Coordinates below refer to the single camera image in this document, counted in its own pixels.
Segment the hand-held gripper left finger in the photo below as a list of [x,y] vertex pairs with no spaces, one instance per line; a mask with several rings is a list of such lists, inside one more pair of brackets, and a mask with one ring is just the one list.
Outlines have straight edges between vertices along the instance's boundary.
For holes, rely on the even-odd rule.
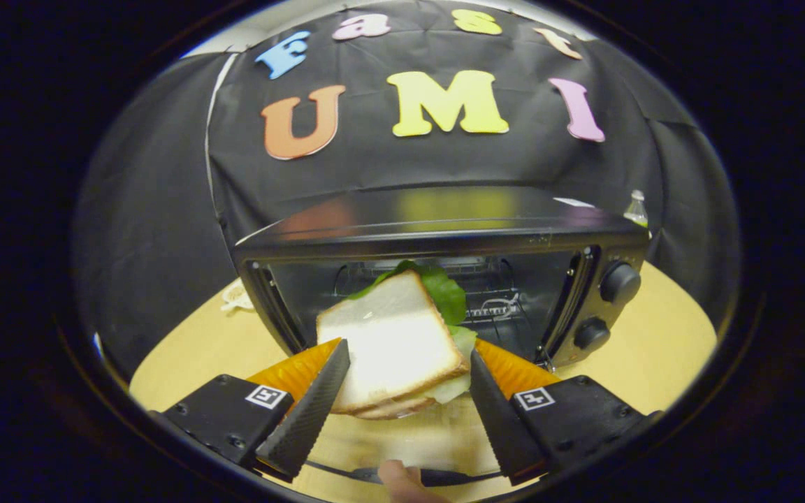
[[309,458],[349,369],[346,340],[330,340],[249,379],[220,374],[154,419],[192,445],[291,483]]

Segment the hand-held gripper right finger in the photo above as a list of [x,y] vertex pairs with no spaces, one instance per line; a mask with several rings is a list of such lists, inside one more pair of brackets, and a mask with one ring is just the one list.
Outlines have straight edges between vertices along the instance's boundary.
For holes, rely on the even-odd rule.
[[658,411],[640,413],[589,376],[559,379],[483,340],[470,376],[492,452],[514,485],[598,464],[658,419]]

